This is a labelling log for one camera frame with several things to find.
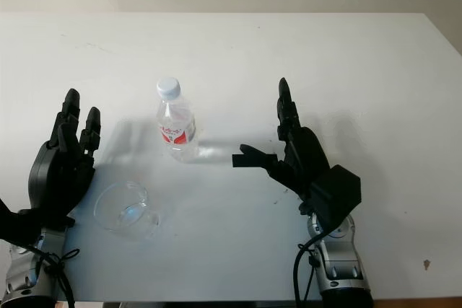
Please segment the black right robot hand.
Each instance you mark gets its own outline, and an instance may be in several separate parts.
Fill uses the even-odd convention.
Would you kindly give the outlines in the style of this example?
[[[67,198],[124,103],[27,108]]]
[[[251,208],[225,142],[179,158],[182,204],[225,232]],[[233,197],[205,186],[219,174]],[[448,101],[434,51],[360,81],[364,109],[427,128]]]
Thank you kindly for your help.
[[[265,169],[269,177],[298,195],[300,213],[310,215],[314,212],[310,185],[330,169],[329,163],[314,132],[300,125],[296,104],[284,78],[279,81],[276,110],[279,119],[277,136],[285,143],[283,160],[279,160],[276,154],[242,144],[241,153],[232,155],[232,166]]]

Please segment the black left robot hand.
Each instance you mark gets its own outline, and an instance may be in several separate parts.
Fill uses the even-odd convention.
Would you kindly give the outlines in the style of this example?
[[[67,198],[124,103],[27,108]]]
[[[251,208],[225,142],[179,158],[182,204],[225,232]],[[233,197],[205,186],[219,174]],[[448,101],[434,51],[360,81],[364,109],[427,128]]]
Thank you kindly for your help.
[[[51,137],[40,147],[30,170],[30,204],[44,227],[74,225],[69,213],[87,193],[95,173],[93,154],[100,145],[100,110],[90,109],[86,126],[77,136],[79,101],[78,91],[71,88],[56,115]]]

